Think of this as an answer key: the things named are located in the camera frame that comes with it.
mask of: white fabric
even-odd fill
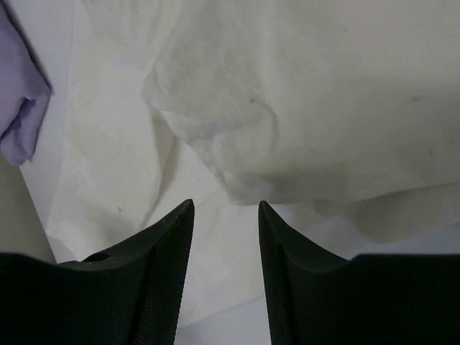
[[[455,0],[184,0],[144,99],[233,202],[409,237],[460,220],[459,15]]]
[[[443,40],[427,43],[433,45],[433,50],[420,46],[418,64],[409,78],[402,74],[404,66],[399,64],[404,54],[400,52],[395,58],[386,50],[389,43],[379,47],[385,43],[384,38],[396,40],[393,33],[397,24],[403,32],[406,24],[415,21],[406,12],[415,10],[419,2],[430,7],[430,11],[423,10],[421,14],[425,16],[420,21],[431,23],[436,17],[439,23],[433,28],[435,34],[429,30],[421,32],[420,37],[414,34],[417,42],[411,46],[416,49],[419,42],[424,42],[424,35],[431,35],[426,37],[427,42],[435,38],[433,35]],[[285,6],[274,1],[246,4],[230,0],[82,3],[75,3],[63,166],[46,228],[58,261],[83,259],[110,247],[161,219],[184,199],[193,198],[195,227],[180,313],[180,325],[184,326],[262,295],[257,206],[232,205],[226,191],[234,201],[246,203],[262,197],[298,199],[298,203],[277,206],[277,211],[309,238],[344,257],[394,250],[391,244],[378,244],[362,236],[357,228],[366,229],[367,236],[387,241],[443,228],[457,220],[457,185],[340,206],[402,189],[398,183],[407,182],[409,188],[415,188],[454,180],[458,158],[444,165],[447,158],[452,158],[457,139],[451,135],[456,129],[451,112],[456,105],[456,42],[448,35],[442,36],[443,30],[454,27],[450,23],[454,18],[447,11],[454,13],[457,9],[453,1],[445,1],[438,8],[428,1],[354,0],[346,9],[339,0],[289,0],[284,1]],[[363,16],[367,18],[365,23],[358,20],[357,14],[363,9],[368,12]],[[395,19],[398,9],[401,13]],[[342,12],[348,16],[341,17]],[[377,13],[384,15],[383,19],[376,18]],[[399,22],[405,14],[410,18],[408,23]],[[390,19],[395,22],[385,26],[385,20]],[[367,28],[364,24],[372,28],[364,30],[373,34],[370,38],[361,30]],[[377,24],[386,29],[388,37],[377,30]],[[304,29],[301,36],[299,29]],[[351,43],[359,45],[362,40],[362,57],[356,57],[363,60],[360,67],[347,47]],[[434,57],[429,53],[438,52],[447,42],[452,56],[439,53],[436,59],[441,64],[434,68]],[[373,55],[364,54],[368,45],[375,50]],[[284,46],[286,57],[282,58]],[[388,74],[391,65],[397,71],[392,75]],[[149,71],[152,73],[145,81],[143,96],[152,107],[150,111],[140,97]],[[315,77],[313,81],[306,78],[310,74]],[[416,81],[431,83],[415,92],[411,87]],[[375,91],[386,96],[386,101]],[[358,107],[357,98],[363,100],[363,108]],[[303,104],[303,99],[313,99],[315,106]],[[409,111],[409,117],[401,122],[401,130],[410,124],[411,131],[398,137],[392,126],[397,119],[390,110],[405,103],[402,107]],[[351,111],[355,107],[361,110]],[[421,116],[420,123],[410,123],[417,115],[411,107],[420,109],[420,116],[426,115]],[[158,109],[218,180],[190,147],[178,140],[173,143],[173,135]],[[308,109],[313,124],[307,126],[303,117],[296,117],[298,109]],[[327,112],[316,113],[321,109]],[[363,116],[363,109],[369,109],[369,118]],[[374,114],[372,109],[380,110]],[[438,115],[450,127],[429,117],[430,109],[440,110]],[[392,115],[385,117],[381,125],[391,134],[389,141],[375,126],[383,113]],[[324,114],[334,119],[333,126],[329,126],[332,120],[323,121]],[[431,132],[425,128],[427,123],[433,125]],[[293,138],[299,140],[298,147],[292,150],[287,148],[295,141],[285,135],[289,127],[294,129],[290,132]],[[419,132],[427,137],[417,137]],[[391,142],[403,144],[405,137],[417,140],[412,151],[408,149],[413,156],[404,156],[401,169],[389,181],[383,172],[393,173],[398,165],[390,164],[390,158],[400,158],[399,147],[392,147]],[[374,145],[386,143],[387,154],[385,146],[372,146],[366,142],[368,139]],[[383,165],[382,172],[366,161],[372,156],[371,149],[378,156],[377,163]],[[300,152],[305,159],[293,166],[291,159]],[[422,168],[417,170],[410,162],[421,155],[428,159],[421,160]],[[425,174],[430,168],[433,174]],[[305,176],[315,181],[310,185],[311,191],[306,193],[308,185],[304,185],[299,188],[302,193],[291,193],[290,188],[296,184],[286,185],[285,181],[294,172],[300,173],[294,179],[297,182]],[[378,173],[382,184],[373,184],[362,175],[364,172]],[[401,172],[407,173],[405,180]],[[360,179],[355,178],[355,173],[361,174]],[[281,190],[272,190],[274,177]],[[289,193],[278,193],[283,190]],[[428,212],[433,207],[437,211]],[[419,208],[431,217],[426,227],[427,217],[419,226],[412,226],[416,221],[412,216],[396,217],[395,210],[414,215]],[[401,234],[404,221],[409,231]],[[439,234],[455,244],[458,241],[449,242],[449,238],[455,238],[453,233],[457,232]],[[442,243],[435,243],[430,250],[441,251]],[[420,251],[416,242],[401,244],[405,252]],[[454,246],[447,250],[457,249]]]

